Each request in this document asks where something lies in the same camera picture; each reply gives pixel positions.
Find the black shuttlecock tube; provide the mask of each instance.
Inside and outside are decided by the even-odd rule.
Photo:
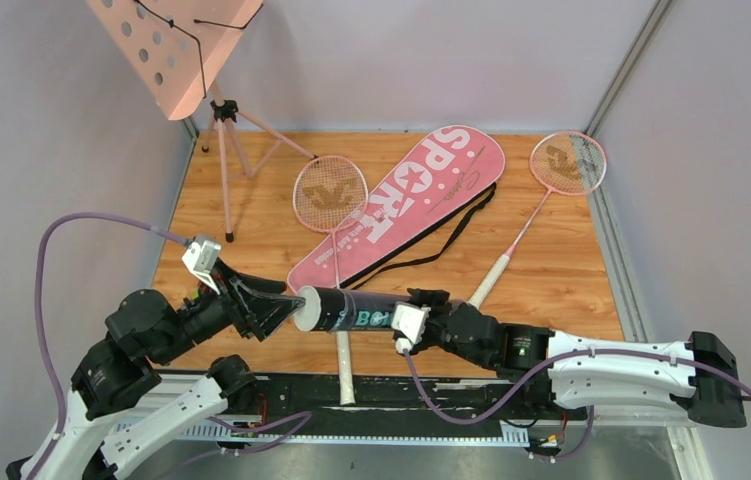
[[[350,332],[389,330],[396,302],[407,302],[407,295],[361,292],[339,288],[306,286],[296,292],[304,298],[304,307],[293,320],[303,332]]]

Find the black bracket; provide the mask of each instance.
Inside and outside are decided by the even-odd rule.
[[[222,120],[223,122],[230,118],[236,123],[237,112],[240,111],[236,100],[225,100],[221,106],[216,104],[216,100],[211,100],[210,108],[213,109],[213,118],[215,120]]]

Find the racket logo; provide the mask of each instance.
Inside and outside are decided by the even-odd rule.
[[[346,191],[353,188],[356,182],[356,179],[350,178],[337,184],[333,189],[316,185],[313,187],[304,187],[302,191],[304,192],[304,196],[318,210],[340,210],[348,207],[351,203],[352,196],[347,195]]]
[[[547,161],[551,171],[570,180],[581,180],[581,171],[578,169],[578,163],[571,162],[566,152],[549,145],[546,147],[546,153],[549,154]],[[595,174],[599,168],[595,163],[589,161],[582,161],[581,167],[590,174]]]

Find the black bag strap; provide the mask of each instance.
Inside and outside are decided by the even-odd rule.
[[[496,194],[496,184],[492,184],[489,187],[487,187],[486,196],[482,193],[479,197],[481,197],[481,200],[470,207],[466,213],[463,214],[463,218],[460,219],[460,223],[457,224],[454,231],[452,232],[451,236],[449,236],[449,239],[446,240],[446,244],[443,245],[443,248],[440,249],[440,251],[434,255],[423,257],[423,258],[417,258],[416,260],[408,260],[406,262],[399,262],[394,263],[392,265],[385,265],[377,270],[375,270],[375,273],[372,275],[366,277],[362,282],[358,283],[357,285],[351,287],[352,290],[357,290],[358,288],[364,286],[366,282],[369,280],[372,280],[376,275],[386,272],[388,270],[395,270],[396,268],[402,268],[402,267],[412,267],[414,265],[423,265],[425,263],[433,262],[434,260],[440,258],[446,250],[451,246],[452,243],[457,240],[457,237],[460,236],[461,233],[463,233],[463,230],[466,228],[467,225],[469,225],[470,220],[472,220],[472,216],[475,215],[475,212],[483,209],[487,206],[488,203],[490,203],[490,200],[493,199],[493,196]]]

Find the gray wall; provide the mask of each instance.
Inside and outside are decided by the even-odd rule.
[[[751,384],[751,2],[677,2],[599,140],[656,338],[715,332]],[[747,414],[702,428],[715,478],[751,478]]]
[[[187,150],[84,2],[0,0],[0,478],[56,418],[33,321],[43,230],[79,210],[165,225]],[[104,317],[148,284],[161,243],[83,221],[52,245],[45,318],[65,387]]]
[[[219,85],[283,129],[580,129],[653,3],[266,0]]]

